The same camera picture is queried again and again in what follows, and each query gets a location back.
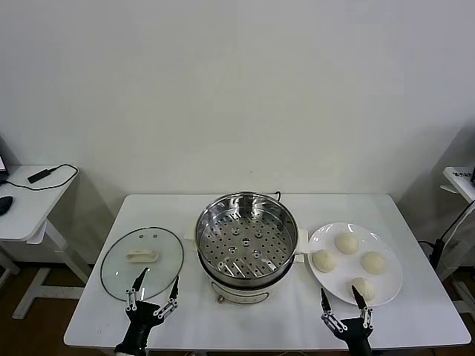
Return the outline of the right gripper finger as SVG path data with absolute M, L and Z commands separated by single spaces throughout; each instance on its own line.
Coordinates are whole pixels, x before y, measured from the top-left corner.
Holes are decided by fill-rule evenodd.
M 321 308 L 321 319 L 333 334 L 342 334 L 347 330 L 347 327 L 333 314 L 324 288 L 321 288 Z
M 373 310 L 369 308 L 364 300 L 364 297 L 359 293 L 358 289 L 351 285 L 351 289 L 353 292 L 353 296 L 356 300 L 357 306 L 360 309 L 360 318 L 363 320 L 363 328 L 364 329 L 373 329 L 372 324 L 372 315 Z

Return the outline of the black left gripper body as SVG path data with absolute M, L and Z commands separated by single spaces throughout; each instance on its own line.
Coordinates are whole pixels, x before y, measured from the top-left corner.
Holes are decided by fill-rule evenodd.
M 125 313 L 130 321 L 123 341 L 115 346 L 115 355 L 146 355 L 146 346 L 151 330 L 163 323 L 158 317 L 160 306 L 153 303 L 137 301 L 127 306 Z

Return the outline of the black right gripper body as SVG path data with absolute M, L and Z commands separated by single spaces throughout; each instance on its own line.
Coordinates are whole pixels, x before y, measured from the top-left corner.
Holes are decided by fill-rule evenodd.
M 336 337 L 346 343 L 351 356 L 371 356 L 371 347 L 368 337 L 371 335 L 369 327 L 364 328 L 360 317 L 343 319 L 341 323 L 346 329 L 336 332 Z

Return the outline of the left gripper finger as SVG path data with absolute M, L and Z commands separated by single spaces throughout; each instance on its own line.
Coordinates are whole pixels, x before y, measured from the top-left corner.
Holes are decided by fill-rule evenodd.
M 177 307 L 177 297 L 179 294 L 179 277 L 176 276 L 174 284 L 171 288 L 171 293 L 168 297 L 168 302 L 163 307 L 159 307 L 158 310 L 154 312 L 154 316 L 158 319 L 166 319 Z
M 140 291 L 147 272 L 148 267 L 145 267 L 140 275 L 134 280 L 132 287 L 125 292 L 127 297 L 127 306 L 125 310 L 127 312 L 135 312 L 137 310 L 137 293 Z

